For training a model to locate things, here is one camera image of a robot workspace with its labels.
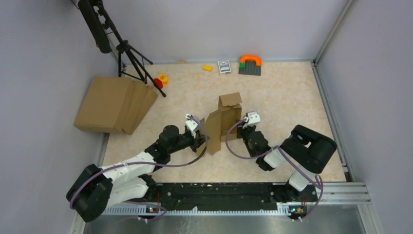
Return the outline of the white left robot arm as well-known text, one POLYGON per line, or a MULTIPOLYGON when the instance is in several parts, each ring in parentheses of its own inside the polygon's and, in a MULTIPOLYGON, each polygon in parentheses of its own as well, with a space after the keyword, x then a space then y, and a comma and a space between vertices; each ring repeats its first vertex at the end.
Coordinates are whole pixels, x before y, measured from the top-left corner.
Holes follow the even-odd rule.
POLYGON ((156 188, 149 173, 171 167, 171 154, 185 148, 196 152, 201 146, 208 146, 208 141, 201 127, 185 127, 181 134, 177 126, 168 125, 153 144, 136 156, 111 166, 86 166, 66 194, 69 207, 83 221, 91 222, 112 205, 134 198, 151 201, 156 188))

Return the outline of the brown cardboard box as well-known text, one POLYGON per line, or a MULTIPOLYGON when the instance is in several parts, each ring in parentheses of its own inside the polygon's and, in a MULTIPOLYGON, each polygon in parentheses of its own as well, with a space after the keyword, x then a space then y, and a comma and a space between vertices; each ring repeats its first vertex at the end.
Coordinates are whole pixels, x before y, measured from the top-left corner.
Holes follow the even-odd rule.
POLYGON ((210 113, 204 123, 208 154, 213 155, 221 150, 221 143, 225 142, 229 129, 241 120, 241 103, 239 92, 219 96, 217 110, 210 113))

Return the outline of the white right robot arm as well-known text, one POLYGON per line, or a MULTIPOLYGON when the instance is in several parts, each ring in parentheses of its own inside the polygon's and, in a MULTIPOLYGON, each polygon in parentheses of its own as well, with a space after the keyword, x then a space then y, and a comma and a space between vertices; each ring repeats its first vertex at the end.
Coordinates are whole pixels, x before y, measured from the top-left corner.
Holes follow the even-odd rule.
POLYGON ((298 201, 305 195, 309 183, 323 189, 320 174, 337 150, 331 138, 302 125, 296 125, 279 145, 269 146, 268 140, 256 126, 238 126, 237 138, 243 140, 249 157, 264 171, 272 171, 288 162, 295 170, 288 179, 286 196, 298 201))

